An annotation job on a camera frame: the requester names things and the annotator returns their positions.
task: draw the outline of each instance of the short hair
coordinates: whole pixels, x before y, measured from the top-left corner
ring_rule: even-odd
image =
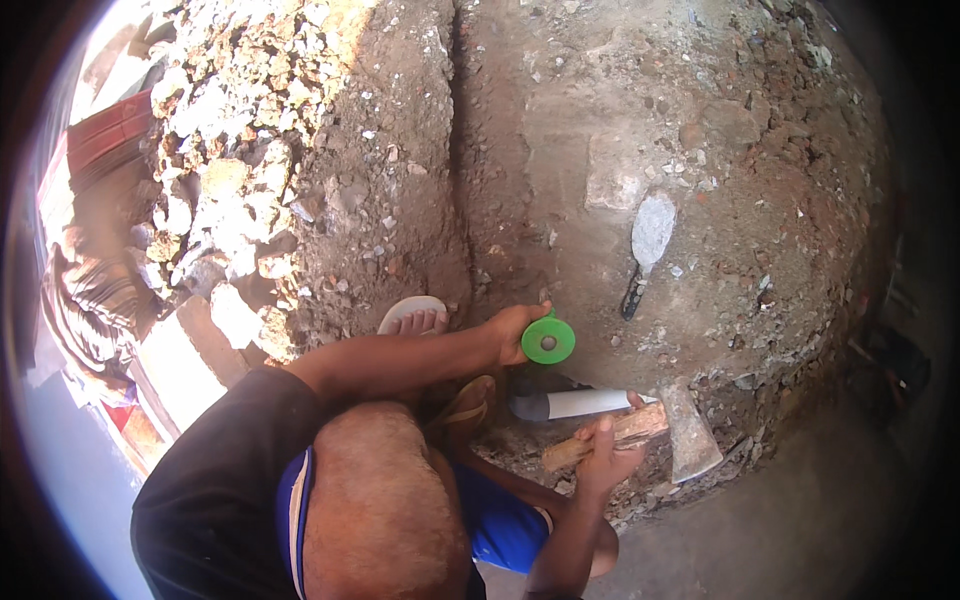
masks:
[[[314,452],[303,540],[307,600],[463,595],[470,558],[459,502],[405,407],[350,409],[321,429]]]

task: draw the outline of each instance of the concrete floor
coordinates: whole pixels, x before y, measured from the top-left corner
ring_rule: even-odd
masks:
[[[773,464],[620,538],[585,598],[841,598],[894,531],[911,476],[885,434],[828,409]],[[480,565],[491,600],[524,578]]]

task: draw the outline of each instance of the excavated ground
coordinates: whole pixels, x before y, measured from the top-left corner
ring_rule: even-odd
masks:
[[[616,491],[618,527],[771,456],[881,280],[880,102],[810,3],[192,0],[164,15],[178,34],[145,148],[153,218],[131,246],[168,308],[228,282],[263,322],[248,360],[282,363],[375,332],[404,296],[441,298],[455,326],[549,297],[577,348],[528,376],[651,396],[689,377],[729,452],[676,488],[653,444]],[[653,190],[677,225],[625,322]],[[501,404],[477,449],[571,492],[539,456],[582,422]]]

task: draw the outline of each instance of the striped cloth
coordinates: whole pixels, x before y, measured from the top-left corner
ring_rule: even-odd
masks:
[[[124,262],[85,256],[69,263],[54,244],[40,296],[43,317],[73,378],[108,406],[135,404],[136,387],[126,370],[137,291]]]

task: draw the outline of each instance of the foot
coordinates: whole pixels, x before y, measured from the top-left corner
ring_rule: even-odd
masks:
[[[438,313],[434,309],[415,310],[403,315],[402,319],[393,319],[387,325],[387,335],[421,335],[431,329],[438,335],[446,333],[450,325],[450,315]]]
[[[454,455],[470,452],[469,442],[473,439],[473,434],[476,433],[480,423],[483,422],[484,416],[490,412],[489,408],[493,406],[495,395],[496,385],[490,378],[485,378],[484,381],[470,387],[460,395],[457,406],[454,408],[454,415],[473,410],[484,402],[487,402],[488,411],[469,419],[447,423],[444,426],[446,446]]]

